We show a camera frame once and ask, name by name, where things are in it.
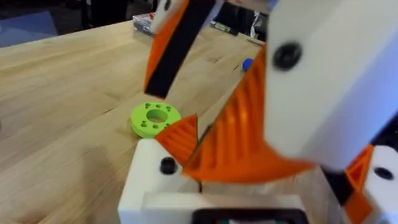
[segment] orange ribbed surface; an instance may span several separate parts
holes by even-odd
[[[178,161],[185,166],[198,144],[197,115],[191,115],[165,128],[155,139]]]
[[[196,180],[265,182],[313,167],[279,156],[263,141],[266,47],[228,100],[183,173]]]

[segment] hole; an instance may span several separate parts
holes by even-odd
[[[150,110],[147,113],[147,119],[154,123],[165,122],[169,116],[162,110]]]
[[[376,175],[386,180],[394,179],[394,175],[392,175],[392,172],[383,167],[374,168],[374,173],[376,173]]]

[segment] wooden tabletop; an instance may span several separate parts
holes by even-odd
[[[125,22],[0,49],[1,224],[119,222],[129,114],[158,101],[142,92],[151,42]],[[258,50],[203,30],[166,102],[198,114],[202,133]]]

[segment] green ring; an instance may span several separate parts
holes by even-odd
[[[153,138],[167,126],[181,119],[180,113],[166,103],[138,105],[130,115],[131,129],[142,138]]]

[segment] black screw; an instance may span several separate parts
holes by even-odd
[[[387,170],[386,168],[383,167],[376,167],[374,168],[374,172],[376,175],[379,177],[386,179],[386,180],[393,180],[394,175],[392,175],[391,171]]]
[[[177,171],[177,163],[171,157],[165,157],[160,162],[160,171],[165,175],[172,175]]]
[[[164,4],[164,10],[167,11],[171,5],[171,0],[166,0],[166,3]]]
[[[275,68],[288,71],[296,66],[302,55],[301,45],[296,42],[289,42],[280,46],[273,58]]]

